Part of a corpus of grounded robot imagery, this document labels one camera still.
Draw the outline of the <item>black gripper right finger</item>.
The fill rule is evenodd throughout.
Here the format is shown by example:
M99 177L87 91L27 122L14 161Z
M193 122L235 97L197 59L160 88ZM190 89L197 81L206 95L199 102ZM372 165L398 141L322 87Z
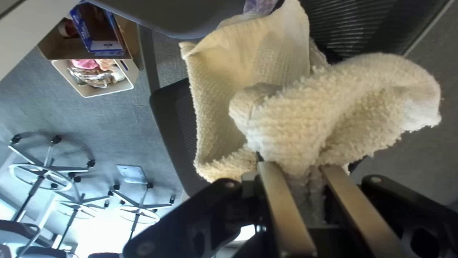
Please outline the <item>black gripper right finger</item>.
M340 167L323 167L328 188L371 258L406 258L406 253L363 193Z

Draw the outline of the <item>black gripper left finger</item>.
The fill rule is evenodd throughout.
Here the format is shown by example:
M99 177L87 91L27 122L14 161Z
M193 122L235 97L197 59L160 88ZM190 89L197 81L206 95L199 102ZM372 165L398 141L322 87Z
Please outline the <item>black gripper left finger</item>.
M316 247L302 221L283 173L272 163L259 163L257 168L279 258L315 258Z

